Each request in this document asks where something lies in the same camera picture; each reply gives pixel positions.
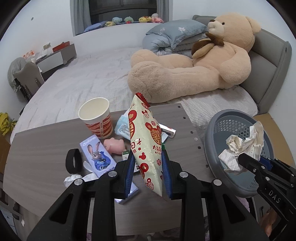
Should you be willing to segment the green white medicine box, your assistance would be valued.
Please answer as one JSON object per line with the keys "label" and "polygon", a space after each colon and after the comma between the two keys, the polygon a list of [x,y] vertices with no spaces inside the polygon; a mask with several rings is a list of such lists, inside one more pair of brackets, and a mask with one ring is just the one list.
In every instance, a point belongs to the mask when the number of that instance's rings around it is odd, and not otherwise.
{"label": "green white medicine box", "polygon": [[122,160],[123,161],[126,161],[128,159],[129,154],[130,154],[130,151],[129,150],[124,150],[122,152]]}

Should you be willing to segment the white paper ball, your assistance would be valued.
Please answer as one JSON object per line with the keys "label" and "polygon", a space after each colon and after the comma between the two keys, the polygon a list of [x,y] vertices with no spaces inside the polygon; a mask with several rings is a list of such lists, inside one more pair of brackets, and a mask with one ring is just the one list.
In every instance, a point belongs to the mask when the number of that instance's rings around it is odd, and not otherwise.
{"label": "white paper ball", "polygon": [[249,137],[245,140],[237,135],[230,135],[226,139],[228,149],[224,149],[218,156],[219,160],[226,166],[226,173],[238,175],[245,172],[245,168],[238,162],[240,154],[247,154],[250,157],[260,160],[261,151],[264,147],[264,129],[260,121],[249,127]]}

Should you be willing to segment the pink pig toy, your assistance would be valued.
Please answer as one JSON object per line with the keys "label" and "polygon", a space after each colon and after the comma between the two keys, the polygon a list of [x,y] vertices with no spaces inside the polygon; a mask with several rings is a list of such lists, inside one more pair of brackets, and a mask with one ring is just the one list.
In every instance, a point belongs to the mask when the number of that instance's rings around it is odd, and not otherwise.
{"label": "pink pig toy", "polygon": [[103,145],[109,154],[121,155],[126,150],[124,140],[115,138],[105,139]]}

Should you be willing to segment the red patterned snack bag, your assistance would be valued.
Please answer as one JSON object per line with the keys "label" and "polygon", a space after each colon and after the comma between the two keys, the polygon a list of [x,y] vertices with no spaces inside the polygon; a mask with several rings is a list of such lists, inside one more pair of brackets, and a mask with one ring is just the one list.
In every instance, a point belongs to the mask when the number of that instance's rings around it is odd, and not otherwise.
{"label": "red patterned snack bag", "polygon": [[141,93],[136,93],[128,112],[130,147],[145,186],[163,195],[162,130],[149,104]]}

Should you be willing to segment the white red box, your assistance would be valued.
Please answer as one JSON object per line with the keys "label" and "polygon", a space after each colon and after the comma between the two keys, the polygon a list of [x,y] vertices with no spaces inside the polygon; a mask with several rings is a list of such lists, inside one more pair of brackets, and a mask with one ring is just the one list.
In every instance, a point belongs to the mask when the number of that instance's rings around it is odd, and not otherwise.
{"label": "white red box", "polygon": [[170,138],[173,138],[176,134],[176,130],[173,128],[170,128],[166,125],[159,124],[159,127],[162,129],[163,132],[165,132]]}

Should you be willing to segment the light blue mask packet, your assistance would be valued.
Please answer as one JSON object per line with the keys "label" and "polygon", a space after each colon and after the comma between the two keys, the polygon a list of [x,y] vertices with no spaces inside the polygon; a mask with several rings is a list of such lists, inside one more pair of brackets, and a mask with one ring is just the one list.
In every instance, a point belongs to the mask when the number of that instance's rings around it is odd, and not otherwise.
{"label": "light blue mask packet", "polygon": [[128,120],[128,112],[127,110],[123,115],[120,116],[117,124],[115,126],[115,133],[119,136],[130,140],[130,129],[129,129],[129,120]]}

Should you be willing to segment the purple rabbit toothpaste box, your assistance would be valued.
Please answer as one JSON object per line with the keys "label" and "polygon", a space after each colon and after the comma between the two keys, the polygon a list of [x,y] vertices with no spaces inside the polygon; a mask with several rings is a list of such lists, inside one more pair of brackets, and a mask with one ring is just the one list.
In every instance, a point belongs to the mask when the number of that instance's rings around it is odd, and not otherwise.
{"label": "purple rabbit toothpaste box", "polygon": [[103,142],[104,140],[100,141],[96,135],[92,135],[80,143],[86,162],[92,166],[98,178],[104,173],[114,170],[117,164],[112,154],[109,154],[105,149]]}

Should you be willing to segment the black elastic band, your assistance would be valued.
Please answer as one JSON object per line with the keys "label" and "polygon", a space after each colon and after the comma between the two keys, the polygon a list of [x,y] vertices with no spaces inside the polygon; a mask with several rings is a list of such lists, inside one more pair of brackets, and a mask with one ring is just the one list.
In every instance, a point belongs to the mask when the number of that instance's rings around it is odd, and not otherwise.
{"label": "black elastic band", "polygon": [[70,174],[76,174],[81,172],[82,157],[79,149],[70,149],[67,152],[65,166],[66,166],[66,170]]}

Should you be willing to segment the red white paper cup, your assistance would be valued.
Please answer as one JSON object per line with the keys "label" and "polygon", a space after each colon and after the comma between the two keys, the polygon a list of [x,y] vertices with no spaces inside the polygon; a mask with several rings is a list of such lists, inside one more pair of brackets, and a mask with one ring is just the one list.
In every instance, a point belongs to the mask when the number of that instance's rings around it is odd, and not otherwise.
{"label": "red white paper cup", "polygon": [[100,139],[108,138],[113,132],[110,103],[104,97],[97,97],[85,102],[78,111],[88,129]]}

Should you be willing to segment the white tissue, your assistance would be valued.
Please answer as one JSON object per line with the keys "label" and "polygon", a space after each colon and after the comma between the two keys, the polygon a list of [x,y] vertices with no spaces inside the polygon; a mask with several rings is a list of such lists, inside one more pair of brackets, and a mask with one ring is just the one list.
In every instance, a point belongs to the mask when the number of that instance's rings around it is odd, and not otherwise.
{"label": "white tissue", "polygon": [[98,176],[94,173],[92,166],[88,162],[84,161],[83,167],[84,169],[89,171],[89,174],[85,176],[82,176],[80,174],[72,174],[71,176],[66,177],[63,182],[66,188],[70,186],[76,179],[83,179],[85,182],[98,179]]}

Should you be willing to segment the white checked bed sheet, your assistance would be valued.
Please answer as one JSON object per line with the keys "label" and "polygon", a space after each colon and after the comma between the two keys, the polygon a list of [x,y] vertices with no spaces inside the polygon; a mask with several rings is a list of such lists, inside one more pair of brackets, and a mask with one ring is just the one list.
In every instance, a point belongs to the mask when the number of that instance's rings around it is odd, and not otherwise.
{"label": "white checked bed sheet", "polygon": [[[137,48],[127,48],[78,57],[57,70],[36,92],[11,134],[78,118],[82,104],[95,97],[105,97],[110,111],[127,110],[133,94],[127,85],[130,58]],[[224,109],[236,109],[250,116],[258,108],[249,93],[240,86],[214,90],[171,101],[179,103],[204,137],[210,119]]]}

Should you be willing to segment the large beige teddy bear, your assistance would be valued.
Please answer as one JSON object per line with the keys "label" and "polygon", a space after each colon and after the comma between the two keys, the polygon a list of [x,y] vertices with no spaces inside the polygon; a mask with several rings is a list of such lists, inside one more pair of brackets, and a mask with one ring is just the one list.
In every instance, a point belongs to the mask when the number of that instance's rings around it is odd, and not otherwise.
{"label": "large beige teddy bear", "polygon": [[149,103],[161,103],[240,85],[251,73],[248,52],[260,30],[256,20],[229,13],[208,22],[206,38],[193,45],[191,58],[139,50],[131,57],[128,87]]}

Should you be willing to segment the rolled grey blue duvet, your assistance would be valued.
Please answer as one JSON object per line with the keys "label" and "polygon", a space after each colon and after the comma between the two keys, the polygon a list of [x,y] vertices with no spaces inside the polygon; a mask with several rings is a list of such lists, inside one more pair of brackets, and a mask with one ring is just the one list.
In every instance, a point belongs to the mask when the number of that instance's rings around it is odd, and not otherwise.
{"label": "rolled grey blue duvet", "polygon": [[173,49],[166,37],[151,34],[144,37],[142,41],[142,48],[152,51],[158,56],[181,54],[191,58],[191,49],[193,44],[194,42],[190,43],[189,40],[183,40]]}

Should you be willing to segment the yellow bag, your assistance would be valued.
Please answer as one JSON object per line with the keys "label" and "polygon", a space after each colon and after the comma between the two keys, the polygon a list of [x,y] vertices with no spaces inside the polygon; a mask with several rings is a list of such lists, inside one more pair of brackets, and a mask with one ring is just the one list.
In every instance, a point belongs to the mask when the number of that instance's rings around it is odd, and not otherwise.
{"label": "yellow bag", "polygon": [[17,123],[17,120],[10,118],[8,113],[0,113],[0,131],[4,137],[6,134],[13,131]]}

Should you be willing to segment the grey chair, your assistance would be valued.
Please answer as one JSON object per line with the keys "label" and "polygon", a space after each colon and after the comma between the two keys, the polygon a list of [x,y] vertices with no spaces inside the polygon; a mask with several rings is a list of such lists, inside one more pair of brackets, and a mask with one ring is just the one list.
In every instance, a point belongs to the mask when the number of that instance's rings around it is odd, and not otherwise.
{"label": "grey chair", "polygon": [[8,81],[15,92],[20,91],[27,102],[45,83],[39,67],[18,57],[11,62],[8,70]]}

